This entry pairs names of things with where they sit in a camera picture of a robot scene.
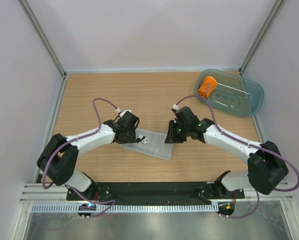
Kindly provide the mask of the orange yellow grey giraffe towel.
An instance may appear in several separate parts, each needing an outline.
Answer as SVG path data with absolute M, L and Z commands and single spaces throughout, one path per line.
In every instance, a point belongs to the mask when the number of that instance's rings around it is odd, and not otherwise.
M 211 93 L 215 90 L 217 84 L 218 83 L 214 77 L 212 76 L 205 77 L 201 86 L 197 90 L 198 95 L 207 99 L 211 95 Z

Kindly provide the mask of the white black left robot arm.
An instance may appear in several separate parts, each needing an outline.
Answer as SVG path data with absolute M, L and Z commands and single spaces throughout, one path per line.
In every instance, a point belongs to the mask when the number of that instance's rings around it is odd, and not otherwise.
M 130 110 L 125 110 L 99 127 L 73 136 L 55 134 L 38 158 L 36 165 L 45 176 L 57 185 L 67 185 L 78 191 L 84 200 L 95 196 L 92 179 L 76 170 L 76 163 L 85 153 L 112 143 L 136 142 L 136 129 L 140 119 Z

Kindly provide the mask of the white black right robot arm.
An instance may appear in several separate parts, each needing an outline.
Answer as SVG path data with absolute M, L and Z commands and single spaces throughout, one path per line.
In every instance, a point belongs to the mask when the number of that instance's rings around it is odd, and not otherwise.
M 227 133 L 213 120 L 199 119 L 187 106 L 174 105 L 171 110 L 175 118 L 168 123 L 166 144 L 180 144 L 191 138 L 216 146 L 246 164 L 246 170 L 228 170 L 217 178 L 214 191 L 220 198 L 226 198 L 233 191 L 246 188 L 269 195 L 288 175 L 288 167 L 280 159 L 281 154 L 273 142 L 249 141 L 236 134 Z

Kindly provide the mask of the light grey panda towel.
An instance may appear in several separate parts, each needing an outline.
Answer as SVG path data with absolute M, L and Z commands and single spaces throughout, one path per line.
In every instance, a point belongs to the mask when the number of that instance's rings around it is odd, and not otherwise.
M 165 143 L 166 133 L 149 131 L 141 128 L 135 130 L 136 142 L 125 143 L 120 146 L 129 151 L 151 156 L 161 160 L 172 159 L 173 144 Z

